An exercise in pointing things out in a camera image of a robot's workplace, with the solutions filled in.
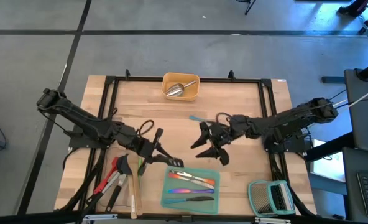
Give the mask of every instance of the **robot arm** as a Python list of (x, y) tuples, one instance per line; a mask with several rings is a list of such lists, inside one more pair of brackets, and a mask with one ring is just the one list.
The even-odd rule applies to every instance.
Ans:
[[(229, 125), (218, 122), (218, 117), (222, 114), (227, 116)], [(301, 133), (303, 128), (313, 123), (331, 122), (337, 115), (338, 112), (333, 108), (332, 102), (326, 98), (312, 99), (268, 118), (219, 113), (216, 122), (200, 123), (201, 136), (191, 148), (202, 146), (209, 140), (211, 147), (196, 157), (220, 158), (220, 162), (225, 166), (229, 163), (229, 156), (222, 147), (243, 135), (252, 139), (262, 137), (266, 151), (283, 152), (285, 142), (291, 138), (298, 138), (296, 133)]]
[[(145, 160), (140, 166), (139, 174), (145, 171), (146, 163), (164, 162), (170, 166), (183, 167), (181, 159), (173, 158), (159, 143), (163, 129), (158, 128), (152, 142), (141, 136), (140, 130), (125, 125), (123, 122), (111, 121), (110, 119), (99, 119), (92, 114), (74, 105), (67, 99), (64, 93), (46, 88), (43, 96), (39, 99), (37, 109), (42, 114), (59, 114), (76, 124), (83, 130), (83, 134), (94, 141), (109, 146), (114, 141), (128, 150), (134, 151)], [(154, 150), (161, 154), (152, 156)]]

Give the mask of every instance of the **teal tray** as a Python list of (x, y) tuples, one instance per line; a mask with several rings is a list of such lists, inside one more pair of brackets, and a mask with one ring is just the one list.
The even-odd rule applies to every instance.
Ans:
[[(187, 172), (191, 175), (212, 179), (215, 182), (213, 194), (170, 194), (167, 191), (177, 188), (185, 188), (191, 190), (206, 190), (207, 187), (203, 187), (197, 184), (193, 184), (189, 181), (175, 179), (168, 177), (170, 170), (180, 170)], [(192, 168), (178, 168), (178, 167), (167, 167), (165, 172), (165, 182), (163, 183), (163, 192), (161, 199), (161, 206), (164, 208), (175, 208), (180, 210), (187, 210), (192, 212), (201, 212), (211, 215), (216, 215), (219, 211), (219, 186), (220, 186), (220, 174), (219, 172), (206, 169), (192, 169)], [(210, 196), (213, 197), (213, 201), (204, 202), (179, 202), (179, 203), (164, 203), (165, 199), (178, 199), (178, 198), (192, 198), (197, 196)]]

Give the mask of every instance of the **concrete floor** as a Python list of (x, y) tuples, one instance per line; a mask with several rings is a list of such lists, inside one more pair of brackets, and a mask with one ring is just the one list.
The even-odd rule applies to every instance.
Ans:
[[(0, 29), (76, 30), (84, 5), (85, 0), (0, 0)], [(263, 0), (244, 16), (246, 4), (234, 0), (99, 0), (91, 3), (84, 30), (358, 31), (359, 19), (336, 14), (341, 5), (346, 3)], [(72, 35), (0, 36), (0, 127), (9, 140), (0, 152), (0, 215), (16, 211), (45, 122), (35, 102), (44, 88), (57, 87), (72, 41)], [(80, 39), (65, 92), (79, 104), (88, 75), (123, 75), (126, 68), (134, 76), (201, 77), (226, 77), (233, 69), (241, 78), (287, 79), (295, 106), (345, 88), (322, 84), (321, 76), (366, 66), (366, 36), (87, 35)], [(311, 133), (329, 141), (350, 130), (349, 113), (343, 111), (332, 123), (314, 125)], [(54, 128), (30, 213), (53, 210), (67, 145), (68, 138)], [(343, 206), (329, 206), (340, 196), (313, 193), (320, 215), (344, 215)]]

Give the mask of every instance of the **wooden tabletop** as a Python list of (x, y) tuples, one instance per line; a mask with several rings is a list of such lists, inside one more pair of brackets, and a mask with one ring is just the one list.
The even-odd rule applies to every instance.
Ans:
[[(98, 114), (105, 76), (90, 75), (88, 78), (81, 107), (87, 112)], [(261, 117), (258, 87), (251, 83), (201, 83), (200, 92), (195, 101), (173, 101), (161, 94), (162, 82), (126, 82), (120, 81), (115, 107), (118, 108), (113, 120), (125, 122), (139, 128), (152, 119), (155, 128), (144, 137), (153, 139), (157, 128), (164, 129), (160, 142), (172, 156), (181, 158), (186, 167), (213, 169), (220, 172), (219, 215), (254, 215), (247, 196), (247, 187), (255, 180), (271, 180), (270, 164), (260, 139), (239, 138), (225, 146), (230, 162), (222, 166), (218, 159), (197, 159), (195, 156), (209, 146), (190, 149), (199, 138), (198, 122), (189, 120), (189, 115), (214, 119), (219, 112), (244, 114)], [(278, 112), (292, 108), (288, 86), (285, 80), (272, 80), (275, 104)], [(109, 105), (112, 87), (106, 105)], [(269, 99), (265, 89), (265, 100), (269, 114)], [(61, 208), (78, 190), (85, 176), (89, 149), (79, 149), (67, 160), (55, 208)], [(111, 168), (111, 161), (128, 151), (113, 144), (107, 151), (103, 176)], [(313, 195), (305, 162), (294, 153), (286, 153), (286, 161), (291, 186), (309, 210), (315, 212)], [(166, 164), (154, 163), (147, 167), (141, 177), (140, 191), (142, 209), (146, 213), (188, 214), (193, 212), (163, 208), (160, 205), (163, 178)], [(96, 206), (97, 212), (104, 212), (111, 196), (108, 190)], [(112, 212), (130, 212), (127, 184), (123, 187)]]

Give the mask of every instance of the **scoop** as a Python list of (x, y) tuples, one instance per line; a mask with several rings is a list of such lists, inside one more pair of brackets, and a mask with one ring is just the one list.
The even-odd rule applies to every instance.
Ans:
[(166, 95), (167, 96), (181, 96), (184, 93), (184, 89), (186, 87), (189, 87), (190, 85), (195, 84), (195, 83), (196, 83), (196, 80), (193, 80), (192, 82), (189, 82), (185, 85), (181, 83), (174, 84), (166, 91)]

